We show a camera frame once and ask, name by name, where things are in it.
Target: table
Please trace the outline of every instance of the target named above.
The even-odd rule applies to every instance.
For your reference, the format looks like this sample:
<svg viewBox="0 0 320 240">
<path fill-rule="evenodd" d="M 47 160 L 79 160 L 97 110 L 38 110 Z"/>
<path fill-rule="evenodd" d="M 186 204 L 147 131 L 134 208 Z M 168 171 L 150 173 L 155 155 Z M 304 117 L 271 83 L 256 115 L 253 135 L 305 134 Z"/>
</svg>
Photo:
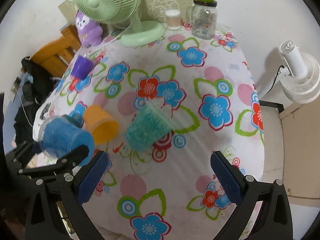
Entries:
<svg viewBox="0 0 320 240">
<path fill-rule="evenodd" d="M 97 146 L 111 163 L 84 204 L 92 221 L 138 240 L 213 239 L 235 205 L 210 167 L 211 152 L 220 150 L 245 175 L 261 180 L 263 174 L 258 95 L 234 34 L 222 26 L 205 41 L 184 24 L 142 47 L 125 48 L 115 39 L 93 58 L 97 66 L 83 81 L 70 76 L 75 59 L 71 62 L 37 112 L 34 139 L 48 116 L 83 114 L 88 106 L 100 105 L 120 128 L 114 140 Z M 176 129 L 137 152 L 124 133 L 147 101 L 170 114 Z"/>
</svg>

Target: jar lid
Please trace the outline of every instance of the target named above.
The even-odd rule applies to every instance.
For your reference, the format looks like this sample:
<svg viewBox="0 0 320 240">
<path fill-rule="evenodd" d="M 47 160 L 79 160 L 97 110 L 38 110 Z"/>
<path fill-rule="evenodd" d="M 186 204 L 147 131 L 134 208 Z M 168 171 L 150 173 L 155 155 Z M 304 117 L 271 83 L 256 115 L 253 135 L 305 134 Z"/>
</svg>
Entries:
<svg viewBox="0 0 320 240">
<path fill-rule="evenodd" d="M 180 17 L 181 13 L 180 13 L 180 10 L 170 9 L 165 11 L 165 15 L 167 17 Z"/>
<path fill-rule="evenodd" d="M 202 6 L 208 6 L 208 7 L 217 7 L 217 1 L 213 1 L 213 2 L 201 2 L 198 0 L 193 0 L 194 4 L 197 5 L 202 5 Z"/>
</svg>

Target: wooden chair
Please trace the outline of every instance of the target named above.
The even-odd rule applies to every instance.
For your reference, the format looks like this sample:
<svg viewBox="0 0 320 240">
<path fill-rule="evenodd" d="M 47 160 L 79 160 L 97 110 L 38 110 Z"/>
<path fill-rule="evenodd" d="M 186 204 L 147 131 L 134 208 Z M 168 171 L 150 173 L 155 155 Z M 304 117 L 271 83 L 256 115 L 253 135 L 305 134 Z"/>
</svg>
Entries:
<svg viewBox="0 0 320 240">
<path fill-rule="evenodd" d="M 55 77 L 63 76 L 75 55 L 75 51 L 78 51 L 81 47 L 74 26 L 67 25 L 60 32 L 62 34 L 61 38 L 45 45 L 30 58 Z"/>
</svg>

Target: jar handle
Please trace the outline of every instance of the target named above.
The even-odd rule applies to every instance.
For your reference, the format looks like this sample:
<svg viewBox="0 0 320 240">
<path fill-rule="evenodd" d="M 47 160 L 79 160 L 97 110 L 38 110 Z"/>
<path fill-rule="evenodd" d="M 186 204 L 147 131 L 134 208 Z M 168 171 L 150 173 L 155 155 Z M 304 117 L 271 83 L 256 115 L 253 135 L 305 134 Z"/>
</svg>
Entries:
<svg viewBox="0 0 320 240">
<path fill-rule="evenodd" d="M 187 17 L 187 22 L 189 23 L 189 24 L 193 24 L 193 20 L 192 20 L 192 14 L 193 14 L 193 6 L 189 6 L 188 8 L 187 8 L 187 15 L 186 15 L 186 17 Z"/>
</svg>

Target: green fan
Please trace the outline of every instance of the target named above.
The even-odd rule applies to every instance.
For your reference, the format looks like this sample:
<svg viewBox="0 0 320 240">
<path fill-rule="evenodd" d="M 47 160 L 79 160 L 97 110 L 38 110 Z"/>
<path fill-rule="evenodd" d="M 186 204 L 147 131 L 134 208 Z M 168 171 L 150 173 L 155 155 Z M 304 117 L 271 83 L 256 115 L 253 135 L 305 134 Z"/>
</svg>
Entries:
<svg viewBox="0 0 320 240">
<path fill-rule="evenodd" d="M 119 24 L 130 19 L 131 27 L 122 34 L 124 46 L 142 46 L 161 38 L 165 27 L 156 21 L 140 21 L 138 8 L 141 0 L 74 0 L 85 15 L 106 23 Z"/>
</svg>

